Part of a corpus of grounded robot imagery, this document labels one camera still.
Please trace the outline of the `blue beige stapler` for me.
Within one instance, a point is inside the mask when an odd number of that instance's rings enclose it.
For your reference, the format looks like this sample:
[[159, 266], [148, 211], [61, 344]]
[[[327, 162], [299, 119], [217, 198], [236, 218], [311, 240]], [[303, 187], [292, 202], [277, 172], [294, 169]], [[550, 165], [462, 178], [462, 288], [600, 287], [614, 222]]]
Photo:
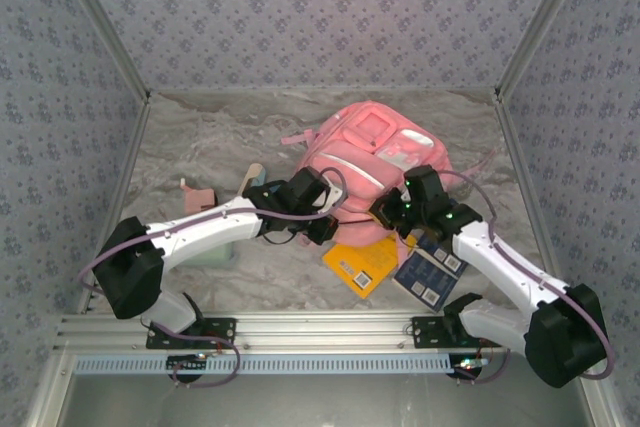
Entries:
[[260, 163], [252, 163], [239, 189], [239, 195], [243, 198], [263, 199], [270, 197], [282, 185], [280, 180], [266, 181], [266, 168]]

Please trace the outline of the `pink backpack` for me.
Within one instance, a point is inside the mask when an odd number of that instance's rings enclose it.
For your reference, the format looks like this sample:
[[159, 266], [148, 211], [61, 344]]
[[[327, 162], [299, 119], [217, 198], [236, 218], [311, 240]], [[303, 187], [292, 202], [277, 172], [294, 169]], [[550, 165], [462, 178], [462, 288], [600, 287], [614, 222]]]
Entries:
[[404, 173], [430, 165], [449, 191], [463, 180], [453, 167], [444, 143], [391, 107], [372, 100], [351, 104], [317, 129], [283, 137], [284, 145], [305, 143], [299, 168], [320, 172], [333, 167], [346, 179], [347, 198], [334, 213], [339, 221], [333, 241], [365, 247], [388, 237], [368, 210], [394, 187], [404, 190]]

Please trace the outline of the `navy blue book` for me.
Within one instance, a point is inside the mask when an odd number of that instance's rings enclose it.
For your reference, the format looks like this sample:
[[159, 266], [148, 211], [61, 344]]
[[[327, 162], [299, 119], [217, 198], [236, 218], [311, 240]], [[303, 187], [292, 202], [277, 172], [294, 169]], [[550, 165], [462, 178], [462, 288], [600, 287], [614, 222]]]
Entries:
[[466, 270], [466, 262], [446, 251], [442, 245], [431, 240], [426, 234], [419, 236], [409, 234], [406, 239], [403, 239], [403, 243], [411, 253], [419, 255], [452, 277], [458, 278]]
[[458, 278], [424, 256], [413, 253], [398, 268], [393, 282], [433, 312], [446, 304]]

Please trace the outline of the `yellow book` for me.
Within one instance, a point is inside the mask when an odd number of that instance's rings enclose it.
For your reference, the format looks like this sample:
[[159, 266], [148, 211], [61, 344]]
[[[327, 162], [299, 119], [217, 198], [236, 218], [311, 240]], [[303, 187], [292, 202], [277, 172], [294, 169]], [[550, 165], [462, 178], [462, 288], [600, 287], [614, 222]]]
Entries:
[[389, 236], [366, 247], [336, 244], [324, 264], [361, 299], [366, 299], [398, 265], [397, 246]]

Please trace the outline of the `small pink box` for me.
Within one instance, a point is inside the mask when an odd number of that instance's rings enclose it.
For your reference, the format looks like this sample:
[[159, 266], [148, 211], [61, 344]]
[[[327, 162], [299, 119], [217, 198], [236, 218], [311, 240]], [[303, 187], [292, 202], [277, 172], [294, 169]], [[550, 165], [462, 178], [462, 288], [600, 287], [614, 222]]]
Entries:
[[197, 214], [217, 206], [218, 201], [212, 188], [196, 189], [190, 187], [185, 178], [180, 180], [184, 194], [184, 210], [187, 215]]

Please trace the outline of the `mint green pencil case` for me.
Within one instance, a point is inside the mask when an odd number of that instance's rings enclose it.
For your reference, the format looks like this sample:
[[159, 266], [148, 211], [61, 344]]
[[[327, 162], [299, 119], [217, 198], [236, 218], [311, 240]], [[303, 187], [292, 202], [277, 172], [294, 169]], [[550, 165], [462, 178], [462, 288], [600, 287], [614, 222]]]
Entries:
[[193, 257], [189, 263], [195, 267], [227, 268], [234, 259], [234, 244], [227, 243]]

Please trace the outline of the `small black circuit board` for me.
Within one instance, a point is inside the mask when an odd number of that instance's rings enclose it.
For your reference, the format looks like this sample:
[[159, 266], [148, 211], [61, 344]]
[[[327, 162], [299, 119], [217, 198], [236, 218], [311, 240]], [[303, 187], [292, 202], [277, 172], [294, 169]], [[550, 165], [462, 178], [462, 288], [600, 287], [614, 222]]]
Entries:
[[200, 372], [204, 371], [207, 366], [205, 357], [198, 355], [170, 355], [165, 361], [165, 369], [168, 372]]
[[483, 368], [489, 364], [489, 360], [486, 358], [463, 354], [450, 354], [449, 360], [452, 372], [448, 376], [464, 381], [475, 381], [480, 376]]

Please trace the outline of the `grey metal tray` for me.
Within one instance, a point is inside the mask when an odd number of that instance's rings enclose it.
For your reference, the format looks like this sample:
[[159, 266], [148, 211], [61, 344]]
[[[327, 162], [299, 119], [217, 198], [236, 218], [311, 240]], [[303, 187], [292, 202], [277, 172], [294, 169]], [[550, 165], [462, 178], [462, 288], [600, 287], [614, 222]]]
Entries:
[[627, 427], [608, 384], [553, 389], [520, 358], [486, 384], [443, 374], [257, 374], [177, 388], [124, 355], [49, 362], [24, 427]]

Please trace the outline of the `aluminium side rail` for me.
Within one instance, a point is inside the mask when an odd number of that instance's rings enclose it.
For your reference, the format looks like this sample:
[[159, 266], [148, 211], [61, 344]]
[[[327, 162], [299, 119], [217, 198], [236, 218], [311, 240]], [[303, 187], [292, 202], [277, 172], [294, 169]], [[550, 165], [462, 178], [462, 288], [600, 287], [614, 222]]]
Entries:
[[565, 279], [565, 272], [554, 251], [539, 199], [530, 177], [526, 158], [519, 143], [515, 125], [508, 108], [500, 97], [495, 99], [495, 109], [520, 186], [532, 232], [541, 255], [542, 264], [548, 273], [553, 274], [557, 278]]
[[149, 100], [146, 99], [139, 111], [134, 123], [124, 162], [120, 169], [120, 174], [113, 190], [109, 208], [105, 214], [104, 223], [97, 239], [95, 254], [99, 253], [109, 235], [117, 225], [123, 209], [124, 200], [128, 191], [131, 176], [135, 167], [138, 150], [144, 136], [145, 127], [150, 113]]

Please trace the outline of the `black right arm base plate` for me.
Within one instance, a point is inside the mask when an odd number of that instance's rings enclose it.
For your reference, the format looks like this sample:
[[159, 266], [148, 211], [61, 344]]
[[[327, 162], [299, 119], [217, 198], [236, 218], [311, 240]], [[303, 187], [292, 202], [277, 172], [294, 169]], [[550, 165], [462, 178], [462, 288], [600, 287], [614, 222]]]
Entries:
[[440, 349], [478, 349], [498, 347], [486, 339], [471, 336], [462, 323], [450, 316], [418, 316], [411, 319], [414, 347]]

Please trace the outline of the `aluminium cross rail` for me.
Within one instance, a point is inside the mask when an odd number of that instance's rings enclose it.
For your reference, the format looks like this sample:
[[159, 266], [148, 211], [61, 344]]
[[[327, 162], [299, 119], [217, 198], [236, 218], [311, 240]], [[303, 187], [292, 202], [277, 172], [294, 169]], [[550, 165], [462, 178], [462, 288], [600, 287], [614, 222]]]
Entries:
[[[412, 350], [411, 311], [273, 311], [230, 313], [243, 353], [394, 353]], [[137, 319], [65, 315], [53, 348], [69, 353], [128, 353], [145, 348]]]

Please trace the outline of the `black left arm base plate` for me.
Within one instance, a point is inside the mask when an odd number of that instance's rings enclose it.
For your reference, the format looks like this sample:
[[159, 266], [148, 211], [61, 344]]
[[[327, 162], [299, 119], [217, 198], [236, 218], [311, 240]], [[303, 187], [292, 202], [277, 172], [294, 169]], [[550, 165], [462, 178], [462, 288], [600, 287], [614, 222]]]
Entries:
[[230, 350], [235, 343], [237, 320], [233, 317], [204, 317], [197, 320], [182, 335], [206, 337], [206, 340], [176, 338], [152, 325], [146, 348], [152, 350]]

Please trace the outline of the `aluminium corner post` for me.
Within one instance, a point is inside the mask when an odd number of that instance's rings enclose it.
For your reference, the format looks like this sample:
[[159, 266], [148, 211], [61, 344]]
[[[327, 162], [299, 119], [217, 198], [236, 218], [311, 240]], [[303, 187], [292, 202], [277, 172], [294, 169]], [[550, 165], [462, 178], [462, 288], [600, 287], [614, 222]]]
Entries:
[[531, 20], [527, 23], [523, 36], [509, 58], [499, 82], [495, 86], [495, 95], [499, 103], [505, 105], [512, 96], [518, 82], [533, 59], [533, 56], [554, 19], [566, 0], [540, 0]]
[[124, 82], [134, 96], [146, 104], [149, 91], [100, 0], [78, 1], [88, 15], [94, 30], [114, 61]]

